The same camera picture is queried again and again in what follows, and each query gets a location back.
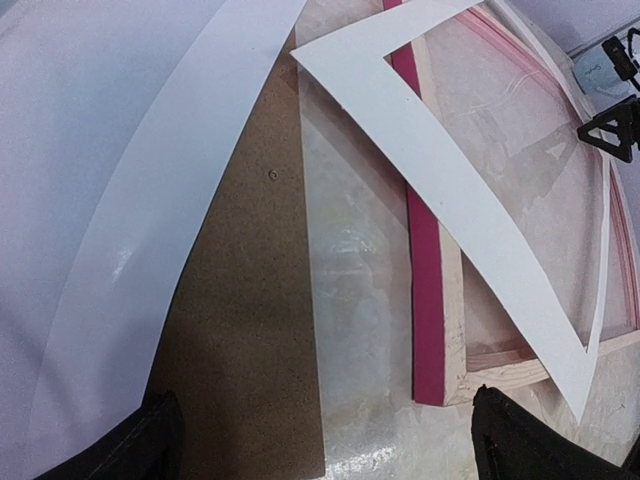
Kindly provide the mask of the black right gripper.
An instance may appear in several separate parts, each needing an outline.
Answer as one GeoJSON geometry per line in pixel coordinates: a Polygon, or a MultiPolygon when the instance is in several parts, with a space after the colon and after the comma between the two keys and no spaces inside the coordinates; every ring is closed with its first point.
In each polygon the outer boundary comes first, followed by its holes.
{"type": "MultiPolygon", "coordinates": [[[[626,33],[626,43],[617,36],[601,43],[620,80],[629,82],[636,90],[640,89],[636,79],[639,61],[634,57],[633,40],[638,35],[639,29],[631,27],[626,33]]],[[[627,97],[595,115],[577,129],[577,135],[582,142],[631,163],[633,149],[639,148],[639,98],[627,97]]]]}

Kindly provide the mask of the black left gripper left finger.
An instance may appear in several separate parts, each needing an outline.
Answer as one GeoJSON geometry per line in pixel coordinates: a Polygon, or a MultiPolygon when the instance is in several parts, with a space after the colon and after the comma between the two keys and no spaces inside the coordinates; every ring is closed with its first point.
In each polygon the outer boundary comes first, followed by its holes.
{"type": "Polygon", "coordinates": [[[140,408],[81,453],[41,474],[50,480],[177,479],[185,421],[174,392],[147,393],[140,408]]]}

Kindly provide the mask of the pink wooden picture frame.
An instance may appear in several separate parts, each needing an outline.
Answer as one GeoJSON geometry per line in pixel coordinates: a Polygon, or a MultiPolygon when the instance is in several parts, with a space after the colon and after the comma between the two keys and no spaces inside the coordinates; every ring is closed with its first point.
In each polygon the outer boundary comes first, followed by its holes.
{"type": "MultiPolygon", "coordinates": [[[[540,63],[504,23],[479,7],[462,16],[491,44],[507,48],[523,60],[540,63]]],[[[391,54],[394,70],[418,96],[416,47],[405,45],[391,54]]],[[[621,292],[631,331],[601,341],[599,357],[639,343],[639,254],[617,171],[611,166],[611,227],[619,255],[621,292]]],[[[526,349],[467,358],[465,342],[462,253],[444,227],[407,184],[412,267],[413,397],[416,403],[451,406],[470,402],[482,384],[517,389],[547,379],[538,359],[525,359],[526,349]]]]}

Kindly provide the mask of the white photo mat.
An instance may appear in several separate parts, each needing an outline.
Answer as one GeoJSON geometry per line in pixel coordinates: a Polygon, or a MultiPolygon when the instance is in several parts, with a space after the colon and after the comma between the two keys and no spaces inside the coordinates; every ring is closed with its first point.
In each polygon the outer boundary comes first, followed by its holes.
{"type": "Polygon", "coordinates": [[[410,1],[295,49],[293,58],[335,99],[418,193],[484,278],[576,419],[584,415],[607,293],[602,249],[587,342],[571,325],[539,260],[505,207],[386,56],[468,11],[468,1],[410,1]]]}

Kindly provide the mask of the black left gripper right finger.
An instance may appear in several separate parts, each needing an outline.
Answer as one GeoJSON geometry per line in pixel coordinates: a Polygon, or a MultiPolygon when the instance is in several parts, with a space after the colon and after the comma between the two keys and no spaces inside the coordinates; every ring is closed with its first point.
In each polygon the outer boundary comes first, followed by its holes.
{"type": "Polygon", "coordinates": [[[499,389],[473,399],[471,436],[480,479],[637,479],[639,444],[617,466],[567,440],[499,389]]]}

